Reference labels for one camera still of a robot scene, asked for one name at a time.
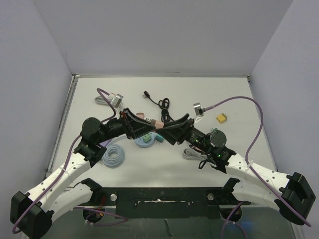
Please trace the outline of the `pink brown charger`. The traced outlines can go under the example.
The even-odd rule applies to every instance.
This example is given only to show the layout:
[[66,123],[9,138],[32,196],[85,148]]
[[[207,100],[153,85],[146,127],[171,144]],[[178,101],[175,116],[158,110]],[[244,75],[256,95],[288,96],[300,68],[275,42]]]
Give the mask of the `pink brown charger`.
[[156,129],[160,129],[164,127],[164,123],[155,119],[151,120],[151,124],[156,128]]

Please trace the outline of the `teal charger dark base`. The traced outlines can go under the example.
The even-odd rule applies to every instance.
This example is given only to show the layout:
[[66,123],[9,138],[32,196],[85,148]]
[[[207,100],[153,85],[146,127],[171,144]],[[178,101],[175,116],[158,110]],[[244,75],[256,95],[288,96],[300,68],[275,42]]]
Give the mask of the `teal charger dark base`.
[[159,143],[163,143],[164,138],[163,138],[162,136],[160,136],[159,134],[157,134],[157,135],[155,136],[155,141],[156,141],[156,142],[159,142]]

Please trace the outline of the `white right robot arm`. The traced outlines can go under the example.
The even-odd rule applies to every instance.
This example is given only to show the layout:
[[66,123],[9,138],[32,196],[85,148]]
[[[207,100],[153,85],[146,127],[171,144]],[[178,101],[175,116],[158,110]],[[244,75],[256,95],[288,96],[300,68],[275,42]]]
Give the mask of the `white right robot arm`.
[[226,147],[227,139],[222,131],[215,129],[203,133],[194,127],[194,120],[188,115],[163,124],[156,132],[172,145],[187,141],[202,151],[217,170],[243,178],[275,196],[273,202],[285,219],[297,225],[310,225],[307,217],[316,196],[304,175],[274,171],[242,157]]

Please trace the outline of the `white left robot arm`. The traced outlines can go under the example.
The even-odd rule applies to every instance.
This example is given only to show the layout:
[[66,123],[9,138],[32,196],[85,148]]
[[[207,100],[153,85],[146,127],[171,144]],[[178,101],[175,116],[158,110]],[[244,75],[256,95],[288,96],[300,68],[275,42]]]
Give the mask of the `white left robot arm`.
[[128,108],[120,112],[118,119],[86,119],[65,162],[37,186],[26,193],[19,191],[12,197],[12,233],[23,232],[30,239],[40,239],[63,214],[82,203],[94,205],[100,202],[102,193],[93,187],[95,182],[91,179],[69,191],[66,188],[101,160],[107,150],[100,145],[102,142],[121,135],[135,139],[155,130],[156,120],[144,119]]

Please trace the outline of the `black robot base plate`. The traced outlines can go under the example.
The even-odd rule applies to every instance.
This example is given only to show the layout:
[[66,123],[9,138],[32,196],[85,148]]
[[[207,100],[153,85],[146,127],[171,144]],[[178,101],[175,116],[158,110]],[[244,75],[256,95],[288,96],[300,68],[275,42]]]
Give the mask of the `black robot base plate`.
[[239,201],[221,187],[102,188],[83,206],[114,207],[128,219],[220,218],[220,207],[229,209]]

